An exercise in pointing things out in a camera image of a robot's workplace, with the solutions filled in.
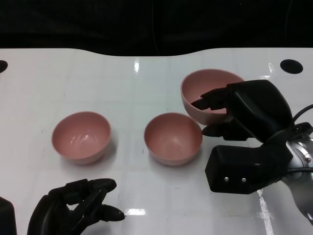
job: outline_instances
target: bowl rim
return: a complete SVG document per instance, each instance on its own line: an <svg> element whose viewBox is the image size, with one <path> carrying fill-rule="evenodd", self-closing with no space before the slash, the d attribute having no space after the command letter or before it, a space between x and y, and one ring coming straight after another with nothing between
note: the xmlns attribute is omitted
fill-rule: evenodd
<svg viewBox="0 0 313 235"><path fill-rule="evenodd" d="M151 122L154 121L156 118L158 118L158 117L160 117L160 116L164 116L164 115L168 115L168 114L176 114L176 115L185 116L186 118L188 118L188 119L190 119L191 121L193 121L193 122L196 124L197 128L199 129L199 131L200 131L200 134L201 134L201 142L200 142L199 147L198 147L194 152L192 152L192 154L189 154L189 155L186 156L185 158L173 160L173 159L168 159L168 158L161 157L159 154L156 154L154 151L152 151L152 150L150 149L150 147L148 146L147 142L146 142L146 131L147 131L148 126L151 124ZM164 114L159 114L159 115L155 116L153 119L151 119L151 120L148 122L148 124L146 125L145 130L144 130L144 132L143 132L143 140L144 140L144 142L145 142L146 147L148 148L148 150L149 150L151 153L153 153L156 158L159 158L159 159L162 159L162 160L166 160L166 161L169 161L169 162L178 162L178 161L181 161L181 160L185 160L185 159L191 158L191 157L195 156L196 153L198 153L198 151L200 150L201 145L202 145L203 135L202 135L202 130L201 130L199 124L198 124L196 121L194 121L190 116L188 116L188 115L186 115L186 114L182 114L182 113L177 113L177 112L168 112L168 113L164 113Z"/></svg>
<svg viewBox="0 0 313 235"><path fill-rule="evenodd" d="M243 82L244 82L245 80L244 80L242 77L240 77L240 76L238 76L238 75L236 75L236 74L234 74L234 73L232 73L232 72L229 72L229 71L226 71L226 70L220 70L220 69L202 69L202 70L193 71L193 72L191 72L190 74L188 74L187 76L185 76L184 79L182 80L182 82L181 82L181 84L180 84L180 95L181 95L181 98L182 98L183 101L186 102L193 110L198 111L198 112L201 112L201 113L203 113L203 114L209 114L209 115L225 115L226 113L224 113L224 114L207 113L207 112L205 112L204 110L197 109L196 107L194 107L194 106L191 105L191 103L185 98L185 96L184 96L184 94L183 94L183 92L182 92L182 85L184 84L185 80L186 80L190 75L192 75L192 74L194 74L194 73L197 73L197 72L200 72L200 71L204 71L204 70L205 70L205 71L209 71L209 70L210 70L210 71L213 71L213 70L215 70L215 71L227 72L227 73L230 73L230 74L232 74L232 75L234 75L234 76L240 78Z"/></svg>
<svg viewBox="0 0 313 235"><path fill-rule="evenodd" d="M53 144L53 136L54 136L54 132L55 132L56 128L61 124L61 122L63 122L64 120L68 119L68 118L71 117L71 116L74 116L74 115L77 115L77 114L81 114L81 113L90 113L90 114L94 114L94 115L97 115L97 116L100 116L101 118L103 118L104 121L109 125L109 138L108 138L108 140L105 142L105 144L103 145L103 147L102 147L99 151L97 151L97 152L95 152L95 153L93 153L93 154L91 154L91 155L85 156L85 157L81 157L81 158L71 158L71 157L69 157L69 156L66 156L66 155L61 154L61 153L55 148L55 146L54 146L54 144ZM80 112L76 112L76 113L73 113L73 114L70 114L70 115L66 116L66 117L63 118L61 121L59 121L58 124L55 125L55 127L54 127L54 129L53 129L53 131L52 131L52 134L51 134L51 144L52 144L53 149L54 149L60 156L62 156L63 158L65 158L65 159L70 159L70 160L81 160L81 159L90 158L90 157L94 156L95 154L97 154L97 153L103 151L103 149L104 149L104 148L108 145L108 143L110 142L111 134L112 134L112 129L111 129L110 122L109 122L103 115L101 115L101 114L99 114L99 113L96 113L96 112L93 112L93 111L80 111Z"/></svg>

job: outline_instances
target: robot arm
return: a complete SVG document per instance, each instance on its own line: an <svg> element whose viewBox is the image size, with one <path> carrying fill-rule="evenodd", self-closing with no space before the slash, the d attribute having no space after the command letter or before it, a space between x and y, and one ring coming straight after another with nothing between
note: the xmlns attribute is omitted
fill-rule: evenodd
<svg viewBox="0 0 313 235"><path fill-rule="evenodd" d="M232 117L205 127L204 135L236 141L254 137L263 143L258 148L214 147L205 170L212 191L250 194L282 180L299 210L313 222L312 127L294 124L289 105L273 84L228 84L192 104L201 110L226 108Z"/></svg>

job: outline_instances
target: screw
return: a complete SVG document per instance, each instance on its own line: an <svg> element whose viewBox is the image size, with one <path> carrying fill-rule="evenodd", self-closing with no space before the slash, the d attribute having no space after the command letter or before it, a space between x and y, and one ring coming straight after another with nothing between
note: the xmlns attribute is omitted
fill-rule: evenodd
<svg viewBox="0 0 313 235"><path fill-rule="evenodd" d="M310 162L312 161L312 159L311 159L311 158L306 158L304 161L305 161L306 163L310 163Z"/></svg>

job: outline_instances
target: black hole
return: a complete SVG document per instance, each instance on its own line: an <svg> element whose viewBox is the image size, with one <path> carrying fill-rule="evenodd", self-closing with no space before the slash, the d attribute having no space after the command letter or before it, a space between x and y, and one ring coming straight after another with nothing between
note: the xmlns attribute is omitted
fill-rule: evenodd
<svg viewBox="0 0 313 235"><path fill-rule="evenodd" d="M0 73L6 70L8 67L8 63L4 60L0 60Z"/></svg>
<svg viewBox="0 0 313 235"><path fill-rule="evenodd" d="M280 63L280 67L283 71L291 74L298 74L303 71L303 66L295 60L283 60Z"/></svg>

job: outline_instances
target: bowl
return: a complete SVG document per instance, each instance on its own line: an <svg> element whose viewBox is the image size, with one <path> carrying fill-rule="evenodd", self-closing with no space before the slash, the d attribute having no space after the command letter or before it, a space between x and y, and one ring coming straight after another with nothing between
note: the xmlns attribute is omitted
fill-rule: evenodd
<svg viewBox="0 0 313 235"><path fill-rule="evenodd" d="M199 70L187 75L181 83L181 99L188 115L202 125L211 125L226 118L226 109L200 110L191 105L200 99L201 95L216 88L226 87L227 84L243 82L244 80L224 70Z"/></svg>
<svg viewBox="0 0 313 235"><path fill-rule="evenodd" d="M94 112L79 112L57 124L52 145L66 160L88 164L104 155L110 136L111 127L105 117Z"/></svg>
<svg viewBox="0 0 313 235"><path fill-rule="evenodd" d="M148 123L144 140L158 162L182 165L196 157L202 143L202 133L199 125L190 117L166 113Z"/></svg>

